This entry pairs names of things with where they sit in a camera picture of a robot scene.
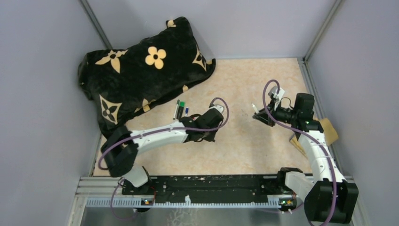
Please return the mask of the white green-tip pen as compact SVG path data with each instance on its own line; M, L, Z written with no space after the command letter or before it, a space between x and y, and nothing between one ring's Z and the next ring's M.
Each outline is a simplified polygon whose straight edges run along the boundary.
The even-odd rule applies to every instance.
M177 102L176 102L176 107L175 107L175 111L174 111L174 115L173 115L173 120L176 120L177 111L178 111L179 105L180 105L180 100L178 99Z

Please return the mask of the black green highlighter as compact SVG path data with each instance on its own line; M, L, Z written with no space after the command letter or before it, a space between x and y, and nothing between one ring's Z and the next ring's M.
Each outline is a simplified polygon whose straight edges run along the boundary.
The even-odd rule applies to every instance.
M184 107L185 107L185 102L184 101L180 101L179 102L179 106L177 109L177 114L176 114L176 118L179 120L182 118L183 113L184 113Z

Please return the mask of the white light-blue pen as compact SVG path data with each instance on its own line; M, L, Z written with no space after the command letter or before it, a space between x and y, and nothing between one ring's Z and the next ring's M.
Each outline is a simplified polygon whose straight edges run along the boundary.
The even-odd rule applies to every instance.
M259 113L259 110L257 109L257 107L252 103L252 107L253 107L253 109L254 109L254 111L255 111L255 114L258 114Z

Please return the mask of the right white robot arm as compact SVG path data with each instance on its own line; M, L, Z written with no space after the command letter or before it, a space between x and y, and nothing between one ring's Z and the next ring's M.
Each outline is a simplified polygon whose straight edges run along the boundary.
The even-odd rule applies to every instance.
M259 110L253 106L253 119L294 131L313 175L313 181L310 181L298 170L285 171L276 181L277 190L282 194L295 192L302 199L310 222L350 223L359 190L337 168L328 150L323 127L313 119L314 96L298 93L293 108L282 107L282 93L270 92L269 96L271 101L265 108Z

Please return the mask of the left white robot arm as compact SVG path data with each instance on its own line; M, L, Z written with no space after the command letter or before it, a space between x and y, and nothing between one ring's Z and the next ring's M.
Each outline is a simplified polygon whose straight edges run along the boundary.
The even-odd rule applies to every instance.
M112 178L124 178L139 194L150 191L150 177L143 166L135 166L136 157L146 151L169 144L215 140L222 123L224 107L211 105L203 115L185 116L169 125L130 131L121 126L101 147L101 161Z

